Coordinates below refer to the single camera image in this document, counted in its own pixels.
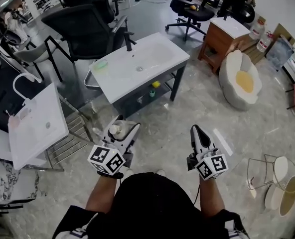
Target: yellow object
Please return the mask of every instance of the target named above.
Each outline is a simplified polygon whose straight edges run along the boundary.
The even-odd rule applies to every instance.
[[[254,81],[252,76],[244,71],[238,71],[236,74],[236,83],[242,87],[247,93],[253,92]]]
[[[152,83],[152,86],[158,88],[159,86],[161,86],[161,83],[159,81],[156,81]]]

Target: plastic bottle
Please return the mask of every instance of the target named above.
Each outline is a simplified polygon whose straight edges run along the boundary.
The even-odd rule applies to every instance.
[[[135,124],[133,121],[116,120],[109,128],[109,132],[115,139],[122,140]]]
[[[263,34],[262,38],[257,43],[256,47],[260,52],[265,52],[268,46],[272,43],[272,41],[273,41],[273,34],[270,31],[268,31],[265,34]]]
[[[257,22],[251,27],[251,33],[249,34],[249,37],[253,40],[259,40],[264,31],[264,23],[261,20],[257,20]]]

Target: white bottle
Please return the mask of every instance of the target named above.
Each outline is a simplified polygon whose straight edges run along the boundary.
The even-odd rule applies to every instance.
[[[127,120],[116,120],[109,128],[109,132],[115,139],[122,140],[136,123]]]

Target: shelf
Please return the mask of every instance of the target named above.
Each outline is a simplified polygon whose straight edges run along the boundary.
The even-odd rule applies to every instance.
[[[150,90],[155,90],[155,96],[150,97],[149,92]],[[154,88],[152,85],[147,86],[146,88],[142,89],[141,91],[138,91],[137,93],[133,94],[126,100],[120,102],[117,105],[114,105],[114,107],[117,109],[117,111],[122,114],[124,117],[129,117],[132,114],[136,113],[143,107],[147,106],[148,104],[152,103],[159,97],[163,96],[167,92],[169,92],[170,89],[166,84],[161,84],[158,88]],[[139,103],[137,101],[138,98],[142,97],[142,102]]]

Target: gray chair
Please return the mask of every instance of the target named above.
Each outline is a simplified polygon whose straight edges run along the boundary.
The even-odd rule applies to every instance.
[[[52,53],[58,48],[72,63],[74,63],[74,61],[62,49],[62,47],[59,44],[60,44],[60,40],[55,40],[51,36],[49,36],[49,37],[47,37],[47,39],[45,39],[45,41],[41,45],[34,47],[33,49],[29,49],[29,45],[31,46],[31,44],[28,44],[26,46],[27,50],[21,50],[21,51],[15,52],[14,55],[26,63],[33,63],[36,70],[38,71],[40,77],[43,80],[44,80],[44,77],[43,77],[41,71],[39,70],[37,63],[41,63],[41,62],[49,59],[53,65],[54,70],[57,73],[57,76],[58,76],[60,82],[62,82],[61,75],[59,73],[59,70],[58,70],[55,62],[54,62]]]

